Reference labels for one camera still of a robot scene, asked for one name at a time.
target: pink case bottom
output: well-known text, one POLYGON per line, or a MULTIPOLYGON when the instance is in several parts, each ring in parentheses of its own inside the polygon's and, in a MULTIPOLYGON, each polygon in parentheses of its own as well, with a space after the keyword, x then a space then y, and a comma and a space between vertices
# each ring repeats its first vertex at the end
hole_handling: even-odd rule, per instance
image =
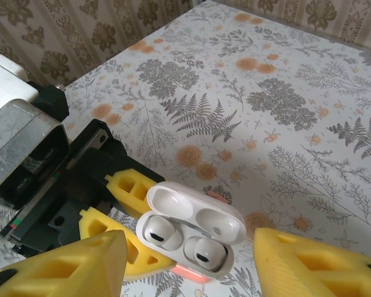
POLYGON ((200 275, 198 272, 195 272, 180 264, 177 264, 174 268, 171 269, 171 271, 181 277, 193 281, 194 283, 204 284, 211 280, 210 278, 204 275, 200 275))

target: silver metal panel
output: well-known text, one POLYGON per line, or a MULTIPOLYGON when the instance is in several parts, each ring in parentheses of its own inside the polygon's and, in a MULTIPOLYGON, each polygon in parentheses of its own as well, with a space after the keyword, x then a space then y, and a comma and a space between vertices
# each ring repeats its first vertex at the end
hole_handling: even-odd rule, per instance
POLYGON ((24 100, 4 105, 0 109, 0 185, 60 125, 24 100))

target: earbud charging case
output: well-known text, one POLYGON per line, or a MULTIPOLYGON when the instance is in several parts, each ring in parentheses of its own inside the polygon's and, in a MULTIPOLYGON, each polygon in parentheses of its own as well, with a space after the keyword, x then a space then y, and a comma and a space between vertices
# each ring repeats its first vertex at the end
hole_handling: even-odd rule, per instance
POLYGON ((145 246, 211 278, 229 273, 234 264, 231 245, 241 243, 246 236, 244 219, 234 207, 189 187, 168 181, 151 187, 147 192, 147 202, 152 211, 143 214, 136 226, 137 237, 145 246), (175 251, 168 251, 145 239, 146 225, 154 215, 166 218, 181 233, 182 244, 175 251), (214 239, 228 250, 228 255, 217 272, 204 269, 184 254, 185 242, 194 236, 214 239))

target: white earbud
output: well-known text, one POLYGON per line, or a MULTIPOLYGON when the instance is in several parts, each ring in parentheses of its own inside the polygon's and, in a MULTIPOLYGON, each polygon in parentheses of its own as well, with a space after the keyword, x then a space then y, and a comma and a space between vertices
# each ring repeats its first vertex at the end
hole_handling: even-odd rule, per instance
POLYGON ((167 219, 154 215, 146 224, 144 237, 149 243, 174 251, 182 243, 180 232, 167 219))
POLYGON ((204 269, 217 272, 223 265, 228 250, 210 238, 191 237, 185 242, 184 254, 204 269))

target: open charging case lid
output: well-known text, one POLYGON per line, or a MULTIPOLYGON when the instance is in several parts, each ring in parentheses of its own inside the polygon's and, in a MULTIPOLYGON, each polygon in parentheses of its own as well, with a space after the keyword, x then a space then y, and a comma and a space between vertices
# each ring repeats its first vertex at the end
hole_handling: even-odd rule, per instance
POLYGON ((169 181, 151 187, 147 192, 147 202, 152 212, 140 217, 136 229, 137 236, 144 245, 208 277, 229 273, 234 262, 234 252, 230 245, 241 243, 246 236, 244 219, 234 207, 195 189, 169 181), (145 225, 152 215, 161 215, 180 229, 183 242, 179 249, 167 251, 144 238, 145 225), (193 236, 214 239, 228 249, 228 257, 219 271, 205 270, 184 255, 184 243, 193 236))

